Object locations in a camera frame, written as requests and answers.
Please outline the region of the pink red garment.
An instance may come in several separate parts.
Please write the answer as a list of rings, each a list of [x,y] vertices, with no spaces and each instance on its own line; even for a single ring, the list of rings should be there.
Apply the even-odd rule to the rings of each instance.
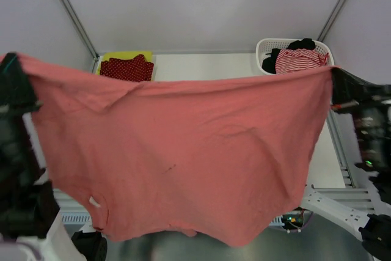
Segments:
[[[110,239],[176,230],[244,246],[301,203],[331,70],[135,83],[12,54],[1,93],[12,72],[32,86],[49,179]]]

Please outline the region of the red polka dot garment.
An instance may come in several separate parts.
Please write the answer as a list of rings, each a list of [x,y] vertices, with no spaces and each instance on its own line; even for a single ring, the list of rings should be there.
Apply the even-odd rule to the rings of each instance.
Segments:
[[[108,61],[101,63],[100,75],[122,81],[139,83],[151,81],[153,69],[154,63],[147,61],[143,54],[139,54],[132,59],[112,57]]]

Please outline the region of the yellow-green trousers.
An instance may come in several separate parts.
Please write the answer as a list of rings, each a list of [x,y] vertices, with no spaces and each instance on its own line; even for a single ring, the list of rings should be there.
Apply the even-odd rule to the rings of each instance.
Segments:
[[[140,54],[145,57],[145,60],[147,62],[153,62],[153,53],[151,51],[111,51],[103,54],[98,58],[97,66],[96,69],[94,70],[94,73],[96,75],[100,75],[101,63],[103,61],[110,60],[110,58],[128,60],[128,59],[133,59]]]

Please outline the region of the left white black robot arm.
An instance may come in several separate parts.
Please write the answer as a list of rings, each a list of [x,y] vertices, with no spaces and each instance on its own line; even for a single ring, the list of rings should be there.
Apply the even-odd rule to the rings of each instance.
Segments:
[[[41,107],[17,53],[1,61],[1,260],[105,260],[108,243],[89,225],[69,236],[23,116]]]

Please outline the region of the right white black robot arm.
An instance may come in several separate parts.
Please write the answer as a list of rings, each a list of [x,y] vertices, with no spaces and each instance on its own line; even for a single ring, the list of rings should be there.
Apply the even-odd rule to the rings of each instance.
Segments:
[[[390,85],[365,81],[346,70],[332,70],[332,110],[349,114],[360,151],[356,167],[376,172],[369,179],[383,202],[390,203]],[[366,214],[306,186],[301,207],[354,235],[378,260],[390,260],[390,216]]]

